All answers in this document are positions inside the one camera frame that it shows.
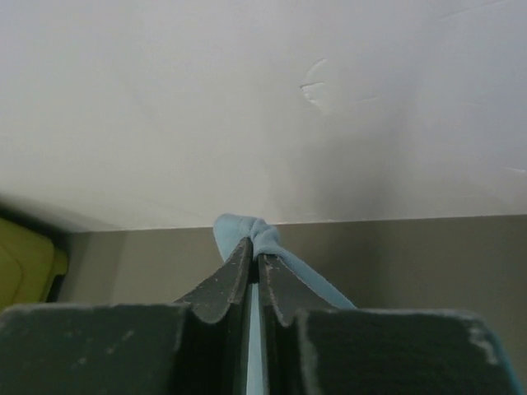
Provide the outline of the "grey-blue t-shirt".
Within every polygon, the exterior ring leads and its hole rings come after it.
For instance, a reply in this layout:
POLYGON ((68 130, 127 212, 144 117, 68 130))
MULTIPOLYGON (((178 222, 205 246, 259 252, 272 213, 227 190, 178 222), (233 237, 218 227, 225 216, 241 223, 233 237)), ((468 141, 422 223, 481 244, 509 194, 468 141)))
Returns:
MULTIPOLYGON (((236 245, 243 238, 249 238, 253 244, 252 268, 257 267, 260 254, 276 255, 317 296, 338 309, 353 309, 355 305, 329 281, 283 248, 278 229, 261 218, 223 214, 213 225, 213 234, 223 260, 227 260, 236 245)), ((250 306, 248 324, 248 362, 246 369, 245 392, 247 394, 264 393, 264 343, 263 315, 259 305, 259 290, 256 285, 249 289, 250 306)))

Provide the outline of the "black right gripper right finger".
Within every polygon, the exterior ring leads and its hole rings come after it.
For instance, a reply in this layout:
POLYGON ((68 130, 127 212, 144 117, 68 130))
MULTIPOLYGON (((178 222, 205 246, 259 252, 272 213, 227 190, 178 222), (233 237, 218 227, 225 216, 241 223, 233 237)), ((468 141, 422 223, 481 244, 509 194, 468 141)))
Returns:
POLYGON ((517 394, 520 384, 478 316, 439 309, 338 309, 278 257, 259 291, 269 394, 517 394))

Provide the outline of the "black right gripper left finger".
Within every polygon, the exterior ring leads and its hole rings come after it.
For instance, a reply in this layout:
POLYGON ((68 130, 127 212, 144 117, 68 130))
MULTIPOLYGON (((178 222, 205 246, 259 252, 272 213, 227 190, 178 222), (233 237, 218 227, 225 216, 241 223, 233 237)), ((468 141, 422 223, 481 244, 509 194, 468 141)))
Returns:
POLYGON ((1 315, 4 394, 242 394, 253 246, 174 302, 17 304, 1 315))

